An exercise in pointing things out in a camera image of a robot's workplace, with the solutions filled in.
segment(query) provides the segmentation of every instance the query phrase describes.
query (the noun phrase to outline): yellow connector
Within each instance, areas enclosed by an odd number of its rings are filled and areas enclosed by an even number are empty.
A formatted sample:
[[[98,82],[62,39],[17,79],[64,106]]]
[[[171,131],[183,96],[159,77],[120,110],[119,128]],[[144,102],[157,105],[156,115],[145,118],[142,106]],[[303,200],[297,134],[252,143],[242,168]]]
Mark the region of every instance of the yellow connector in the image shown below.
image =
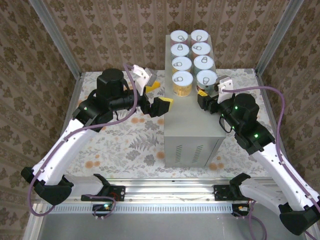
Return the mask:
[[[159,99],[161,99],[162,101],[165,101],[165,102],[170,102],[170,105],[169,105],[169,111],[174,103],[174,100],[172,98],[168,98],[168,97],[163,97],[163,96],[160,96]]]
[[[146,93],[146,94],[147,94],[147,93],[150,93],[150,92],[152,92],[153,90],[159,88],[160,86],[161,86],[160,82],[155,81],[152,86],[146,86],[146,87],[145,87],[145,93]]]
[[[201,89],[199,89],[198,94],[202,97],[206,97],[208,96],[208,94],[206,94],[204,91],[202,91]]]

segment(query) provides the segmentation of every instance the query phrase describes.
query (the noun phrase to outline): floral tablecloth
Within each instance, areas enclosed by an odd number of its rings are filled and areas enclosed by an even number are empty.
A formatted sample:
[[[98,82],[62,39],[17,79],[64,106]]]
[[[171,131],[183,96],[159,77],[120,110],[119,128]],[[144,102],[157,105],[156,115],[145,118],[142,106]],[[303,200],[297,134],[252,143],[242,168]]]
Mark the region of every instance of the floral tablecloth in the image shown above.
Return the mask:
[[[218,76],[230,76],[235,89],[258,85],[253,69],[217,69],[216,72]],[[79,103],[97,87],[96,80],[100,74],[85,74]],[[165,94],[165,71],[159,70],[157,75],[161,87],[148,93],[150,99]],[[258,120],[272,132],[260,90],[250,93],[260,107]],[[126,110],[119,111],[119,119],[127,113]],[[104,127],[77,155],[67,173],[75,176],[101,174],[105,178],[225,178],[242,172],[252,177],[269,176],[255,159],[238,146],[231,133],[227,134],[208,167],[167,168],[165,157],[164,117],[150,118],[138,108],[127,121]]]

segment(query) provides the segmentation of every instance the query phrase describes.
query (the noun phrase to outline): ventilation slot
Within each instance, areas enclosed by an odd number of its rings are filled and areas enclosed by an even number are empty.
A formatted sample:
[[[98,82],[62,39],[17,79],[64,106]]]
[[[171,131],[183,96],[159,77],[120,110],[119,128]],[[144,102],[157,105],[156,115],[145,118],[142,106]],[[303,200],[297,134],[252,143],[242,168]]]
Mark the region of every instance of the ventilation slot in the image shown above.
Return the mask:
[[[193,156],[193,159],[192,159],[192,163],[196,163],[198,161],[200,153],[201,153],[201,150],[202,150],[203,147],[204,147],[203,145],[200,145],[200,146],[196,147],[195,152],[194,152],[194,156]]]
[[[182,145],[177,146],[175,148],[175,162],[178,163],[181,160],[181,153],[182,153]]]
[[[60,204],[51,214],[92,214],[92,204]],[[117,203],[115,214],[230,214],[233,212],[231,203],[190,203],[186,204],[153,204],[153,203]]]

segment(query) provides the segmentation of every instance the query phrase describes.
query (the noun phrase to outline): metal corner post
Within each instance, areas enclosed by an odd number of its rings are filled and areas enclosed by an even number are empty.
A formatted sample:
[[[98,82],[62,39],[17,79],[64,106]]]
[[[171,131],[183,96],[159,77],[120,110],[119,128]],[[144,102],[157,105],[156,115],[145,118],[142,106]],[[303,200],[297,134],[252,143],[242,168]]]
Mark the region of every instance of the metal corner post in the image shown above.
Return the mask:
[[[291,25],[293,19],[295,18],[298,10],[300,9],[304,0],[290,0],[288,6],[286,7],[278,25],[276,26],[262,56],[255,67],[257,73],[262,76],[262,73],[266,69],[268,63],[270,62],[272,56],[276,52],[280,42],[284,38],[289,26]]]
[[[44,1],[29,0],[36,14],[39,16],[42,24],[52,38],[55,46],[62,55],[65,63],[69,67],[76,81],[80,78],[81,68],[75,60],[71,50],[64,40],[62,33],[59,31],[53,17],[50,15]]]

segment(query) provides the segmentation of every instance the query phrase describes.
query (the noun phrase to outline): wall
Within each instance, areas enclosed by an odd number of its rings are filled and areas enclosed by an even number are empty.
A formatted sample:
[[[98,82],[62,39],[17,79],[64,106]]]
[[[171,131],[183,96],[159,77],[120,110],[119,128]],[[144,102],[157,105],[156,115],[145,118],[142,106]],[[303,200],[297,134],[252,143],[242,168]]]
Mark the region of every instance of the wall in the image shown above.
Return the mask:
[[[83,72],[163,70],[165,35],[204,29],[217,68],[255,68],[288,0],[44,0]]]
[[[284,93],[281,137],[288,158],[320,191],[320,1],[305,0],[262,74]],[[281,102],[269,92],[276,118]]]
[[[0,239],[28,222],[20,176],[57,140],[75,79],[26,0],[0,1]]]

